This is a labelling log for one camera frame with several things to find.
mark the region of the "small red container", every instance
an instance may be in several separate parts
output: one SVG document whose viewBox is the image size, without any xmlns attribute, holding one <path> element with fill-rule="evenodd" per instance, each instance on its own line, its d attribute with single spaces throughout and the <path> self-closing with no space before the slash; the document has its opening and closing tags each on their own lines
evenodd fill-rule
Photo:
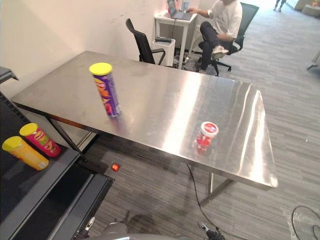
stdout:
<svg viewBox="0 0 320 240">
<path fill-rule="evenodd" d="M 201 124 L 200 133 L 196 138 L 198 151 L 201 153 L 206 151 L 218 132 L 219 128 L 217 125 L 210 121 L 204 121 Z"/>
<path fill-rule="evenodd" d="M 19 133 L 49 157 L 55 157 L 61 151 L 60 147 L 36 123 L 24 125 Z"/>
</svg>

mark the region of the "white shoe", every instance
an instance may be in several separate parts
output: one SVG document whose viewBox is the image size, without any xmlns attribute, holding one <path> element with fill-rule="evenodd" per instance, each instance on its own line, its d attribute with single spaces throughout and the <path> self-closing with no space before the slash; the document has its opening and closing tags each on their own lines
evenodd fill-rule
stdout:
<svg viewBox="0 0 320 240">
<path fill-rule="evenodd" d="M 221 45 L 216 46 L 216 47 L 213 49 L 213 51 L 212 51 L 215 59 L 220 59 L 220 58 L 222 58 L 222 57 L 223 57 L 224 55 L 226 55 L 228 52 L 229 52 L 229 51 L 226 50 L 226 49 L 225 49 L 223 46 L 221 46 Z"/>
</svg>

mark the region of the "person's hand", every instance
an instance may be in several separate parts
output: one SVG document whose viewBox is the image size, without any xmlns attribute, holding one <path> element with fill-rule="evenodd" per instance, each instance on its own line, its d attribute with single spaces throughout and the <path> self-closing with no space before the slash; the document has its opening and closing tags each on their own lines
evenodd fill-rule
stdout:
<svg viewBox="0 0 320 240">
<path fill-rule="evenodd" d="M 195 8 L 195 7 L 190 7 L 185 12 L 186 13 L 191 13 L 191 14 L 197 14 L 198 13 L 198 9 Z"/>
</svg>

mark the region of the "person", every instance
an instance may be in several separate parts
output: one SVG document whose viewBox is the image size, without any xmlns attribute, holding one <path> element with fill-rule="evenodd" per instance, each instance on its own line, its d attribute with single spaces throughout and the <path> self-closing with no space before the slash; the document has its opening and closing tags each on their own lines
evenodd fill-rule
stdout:
<svg viewBox="0 0 320 240">
<path fill-rule="evenodd" d="M 280 0 L 276 0 L 276 3 L 275 3 L 273 11 L 277 10 L 279 2 L 280 2 Z M 280 7 L 279 7 L 279 10 L 278 10 L 279 13 L 281 13 L 282 6 L 284 5 L 285 2 L 286 2 L 286 0 L 282 0 L 281 1 Z"/>
<path fill-rule="evenodd" d="M 239 0 L 217 0 L 211 9 L 188 8 L 186 11 L 212 19 L 212 24 L 205 21 L 200 26 L 204 42 L 201 46 L 202 62 L 199 73 L 205 73 L 211 61 L 211 54 L 214 54 L 215 59 L 222 58 L 237 38 L 242 6 Z"/>
</svg>

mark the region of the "cable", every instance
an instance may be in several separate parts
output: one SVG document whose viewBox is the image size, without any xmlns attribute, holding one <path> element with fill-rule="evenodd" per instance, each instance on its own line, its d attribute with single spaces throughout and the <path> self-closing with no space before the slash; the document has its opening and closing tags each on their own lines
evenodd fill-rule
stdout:
<svg viewBox="0 0 320 240">
<path fill-rule="evenodd" d="M 192 173 L 192 171 L 191 171 L 191 168 L 189 167 L 188 164 L 187 164 L 187 167 L 188 167 L 188 169 L 189 169 L 189 171 L 190 171 L 190 174 L 191 174 L 191 177 L 192 177 L 196 201 L 198 202 L 198 206 L 199 206 L 199 208 L 200 208 L 200 211 L 201 211 L 201 213 L 203 214 L 203 216 L 205 217 L 205 219 L 206 219 L 211 225 L 213 225 L 217 230 L 221 230 L 224 234 L 227 234 L 227 235 L 229 235 L 229 236 L 231 236 L 231 237 L 234 237 L 234 238 L 237 238 L 237 239 L 241 239 L 241 240 L 249 240 L 249 239 L 247 239 L 247 238 L 243 238 L 243 237 L 240 237 L 240 236 L 237 236 L 237 235 L 234 235 L 234 234 L 232 234 L 232 233 L 229 233 L 229 232 L 227 232 L 227 231 L 222 230 L 221 228 L 219 228 L 217 225 L 215 225 L 215 224 L 207 217 L 207 215 L 206 215 L 206 214 L 204 213 L 204 211 L 202 210 L 201 204 L 200 204 L 200 202 L 199 202 L 198 193 L 197 193 L 197 187 L 196 187 L 196 181 L 195 181 L 194 175 L 193 175 L 193 173 Z"/>
<path fill-rule="evenodd" d="M 175 19 L 173 22 L 173 28 L 172 28 L 171 35 L 170 35 L 170 38 L 172 38 L 172 39 L 174 38 L 174 30 L 175 30 L 175 26 L 176 26 L 176 20 L 177 19 Z"/>
<path fill-rule="evenodd" d="M 295 236 L 297 237 L 297 239 L 298 239 L 298 240 L 302 240 L 302 239 L 298 236 L 297 231 L 296 231 L 296 227 L 295 227 L 295 224 L 294 224 L 294 214 L 295 214 L 295 211 L 296 211 L 298 208 L 308 209 L 308 210 L 311 211 L 313 214 L 315 214 L 319 220 L 320 220 L 320 216 L 319 216 L 315 211 L 313 211 L 310 207 L 307 207 L 307 206 L 299 205 L 299 206 L 296 206 L 296 207 L 293 209 L 293 211 L 292 211 L 292 213 L 291 213 L 291 224 L 292 224 L 292 228 L 293 228 L 294 234 L 295 234 Z M 314 236 L 314 238 L 315 238 L 316 240 L 319 240 L 319 238 L 317 238 L 317 236 L 316 236 L 315 228 L 319 228 L 319 229 L 320 229 L 320 226 L 318 226 L 318 225 L 313 225 L 313 226 L 312 226 L 313 236 Z"/>
<path fill-rule="evenodd" d="M 206 214 L 204 213 L 204 211 L 202 210 L 201 204 L 200 204 L 200 202 L 199 202 L 198 193 L 197 193 L 197 187 L 196 187 L 196 181 L 195 181 L 194 175 L 193 175 L 193 173 L 192 173 L 192 171 L 191 171 L 191 168 L 190 168 L 190 166 L 189 166 L 188 164 L 187 164 L 187 167 L 188 167 L 188 169 L 189 169 L 189 171 L 190 171 L 190 174 L 191 174 L 191 177 L 192 177 L 196 201 L 197 201 L 198 206 L 199 206 L 199 208 L 200 208 L 200 211 L 201 211 L 201 213 L 203 214 L 203 216 L 205 217 L 205 219 L 206 219 L 211 225 L 213 225 L 217 230 L 221 230 L 223 233 L 225 233 L 225 234 L 227 234 L 227 235 L 229 235 L 229 236 L 231 236 L 231 237 L 234 237 L 234 238 L 237 238 L 237 239 L 241 239 L 241 240 L 249 240 L 249 239 L 247 239 L 247 238 L 243 238 L 243 237 L 240 237 L 240 236 L 231 234 L 231 233 L 229 233 L 229 232 L 227 232 L 227 231 L 224 231 L 224 230 L 220 229 L 217 225 L 215 225 L 212 221 L 210 221 L 210 219 L 207 217 L 207 215 L 206 215 Z M 313 211 L 311 208 L 309 208 L 309 207 L 307 207 L 307 206 L 299 205 L 299 206 L 295 207 L 295 209 L 294 209 L 294 210 L 292 211 L 292 213 L 291 213 L 291 224 L 292 224 L 292 228 L 293 228 L 294 234 L 295 234 L 295 236 L 297 237 L 297 239 L 298 239 L 298 240 L 302 240 L 302 239 L 298 236 L 297 231 L 296 231 L 296 228 L 295 228 L 295 224 L 294 224 L 294 214 L 295 214 L 295 211 L 296 211 L 298 208 L 305 208 L 305 209 L 310 210 L 312 213 L 314 213 L 314 214 L 317 216 L 317 218 L 318 218 L 319 220 L 320 220 L 320 216 L 319 216 L 315 211 Z M 313 226 L 312 226 L 313 236 L 314 236 L 314 238 L 315 238 L 316 240 L 319 240 L 319 238 L 316 236 L 315 228 L 318 228 L 318 229 L 320 230 L 320 226 L 318 226 L 318 225 L 313 225 Z"/>
</svg>

